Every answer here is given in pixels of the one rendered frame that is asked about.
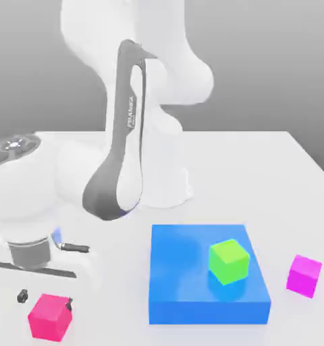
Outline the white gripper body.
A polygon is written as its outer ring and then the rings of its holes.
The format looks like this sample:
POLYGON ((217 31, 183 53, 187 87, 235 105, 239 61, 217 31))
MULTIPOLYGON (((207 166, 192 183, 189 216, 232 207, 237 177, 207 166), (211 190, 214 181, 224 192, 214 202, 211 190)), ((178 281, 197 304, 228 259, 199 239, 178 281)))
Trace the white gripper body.
POLYGON ((46 290, 97 291, 100 275, 87 253, 61 252, 40 268, 24 269, 0 257, 0 287, 17 289, 45 288, 46 290))

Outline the small pink cube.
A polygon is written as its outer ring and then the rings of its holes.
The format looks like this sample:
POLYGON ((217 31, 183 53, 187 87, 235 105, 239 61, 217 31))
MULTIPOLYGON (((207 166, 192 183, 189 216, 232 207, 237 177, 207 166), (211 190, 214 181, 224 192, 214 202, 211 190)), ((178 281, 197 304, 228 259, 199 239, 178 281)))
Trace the small pink cube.
POLYGON ((28 322, 35 339, 61 342, 72 321, 72 311, 62 296, 42 294, 30 313, 28 322))

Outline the small green cube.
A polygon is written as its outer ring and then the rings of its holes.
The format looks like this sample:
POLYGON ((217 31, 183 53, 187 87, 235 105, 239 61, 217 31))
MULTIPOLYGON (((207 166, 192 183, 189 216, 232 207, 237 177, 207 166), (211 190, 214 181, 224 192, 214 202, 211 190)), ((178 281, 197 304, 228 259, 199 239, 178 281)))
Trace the small green cube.
POLYGON ((235 239, 209 248, 209 271, 223 286, 244 280, 248 276, 249 264, 249 253, 235 239))

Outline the small magenta cube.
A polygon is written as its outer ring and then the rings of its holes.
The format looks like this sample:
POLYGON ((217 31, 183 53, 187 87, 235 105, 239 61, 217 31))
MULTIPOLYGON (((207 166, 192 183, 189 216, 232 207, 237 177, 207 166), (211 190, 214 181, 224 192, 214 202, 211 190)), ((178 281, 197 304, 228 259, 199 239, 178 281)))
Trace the small magenta cube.
POLYGON ((295 255, 288 273, 286 289, 312 299, 321 268, 321 262, 302 255, 295 255))

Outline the large blue box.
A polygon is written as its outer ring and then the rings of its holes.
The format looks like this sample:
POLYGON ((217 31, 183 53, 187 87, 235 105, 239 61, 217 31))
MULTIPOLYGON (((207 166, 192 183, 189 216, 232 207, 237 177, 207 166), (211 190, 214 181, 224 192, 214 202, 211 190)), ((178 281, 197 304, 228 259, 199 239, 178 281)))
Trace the large blue box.
POLYGON ((150 324, 266 324, 271 298, 242 224, 156 224, 151 233, 150 324), (236 240, 248 276, 223 286, 209 270, 211 245, 236 240))

